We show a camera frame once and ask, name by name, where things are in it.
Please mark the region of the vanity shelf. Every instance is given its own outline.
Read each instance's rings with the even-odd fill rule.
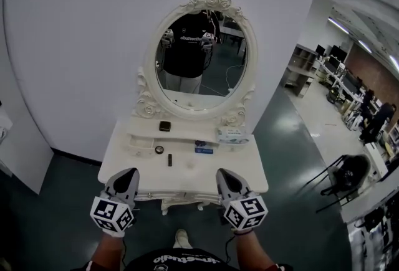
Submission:
[[[179,119],[167,120],[171,122],[170,131],[160,131],[159,119],[145,119],[130,117],[127,133],[146,138],[166,138],[182,140],[201,140],[217,143],[216,128],[212,123],[202,121],[184,121]]]

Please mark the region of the black t-shirt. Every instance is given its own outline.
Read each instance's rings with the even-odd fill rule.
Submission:
[[[212,33],[219,37],[219,23],[212,12],[187,14],[174,22],[169,29],[173,31],[175,42],[165,50],[163,69],[169,74],[194,78],[202,75],[206,53],[201,50],[202,36]]]
[[[107,271],[92,262],[83,269],[90,271]],[[201,249],[160,249],[152,251],[131,261],[125,271],[238,271],[230,267],[217,256]],[[279,268],[273,265],[265,271],[292,270],[291,268]]]

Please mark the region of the white vanity table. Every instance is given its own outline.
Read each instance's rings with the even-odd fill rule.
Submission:
[[[160,71],[155,57],[160,50],[160,39],[176,20],[202,9],[231,16],[242,29],[248,45],[244,72],[226,97],[170,90],[158,81]],[[257,45],[252,27],[241,10],[232,7],[231,0],[192,0],[177,7],[162,21],[150,44],[145,65],[138,72],[140,94],[136,107],[129,120],[116,124],[99,181],[106,183],[124,169],[137,168],[140,182],[135,200],[161,199],[164,215],[176,204],[198,202],[199,210],[209,203],[220,204],[216,185],[219,168],[242,176],[256,193],[267,192],[269,187],[253,135],[246,137],[249,142],[244,145],[222,144],[217,137],[217,130],[222,126],[245,130],[245,103],[254,91],[256,65]],[[161,121],[171,123],[170,131],[160,131]],[[195,153],[198,140],[211,145],[213,154]],[[157,146],[163,147],[162,154],[155,152]]]

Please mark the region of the pants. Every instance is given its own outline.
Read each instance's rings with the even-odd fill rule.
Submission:
[[[365,144],[372,143],[377,139],[377,135],[380,132],[384,122],[380,120],[371,120],[369,126],[367,126],[360,135],[360,139],[364,141]]]
[[[174,90],[175,92],[198,94],[200,92],[202,75],[194,78],[180,77],[169,74],[166,75],[166,89]]]

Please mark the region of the person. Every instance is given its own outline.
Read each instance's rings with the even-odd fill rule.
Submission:
[[[359,108],[360,116],[363,117],[364,122],[365,122],[365,120],[367,120],[367,122],[370,123],[370,120],[373,118],[371,111],[368,109],[368,106],[369,106],[370,102],[373,100],[373,98],[374,98],[374,91],[371,89],[368,89],[365,92],[365,95],[363,97],[363,102]]]
[[[183,93],[199,93],[206,56],[211,48],[204,48],[201,40],[204,33],[214,35],[219,42],[220,29],[213,11],[199,11],[182,16],[169,29],[174,42],[161,44],[165,47],[163,70],[166,89]]]
[[[374,142],[385,121],[390,121],[396,110],[397,106],[395,104],[383,104],[380,110],[374,115],[370,124],[362,131],[359,140],[364,144]]]
[[[240,270],[256,271],[288,271],[288,265],[276,265],[261,247],[253,229],[234,231],[236,252]],[[119,271],[124,244],[123,237],[113,237],[104,233],[102,240],[94,252],[92,260],[83,268],[86,271]],[[133,261],[125,271],[154,270],[237,270],[224,263],[217,256],[201,249],[194,249],[188,241],[187,232],[179,229],[175,235],[173,248],[149,252]]]

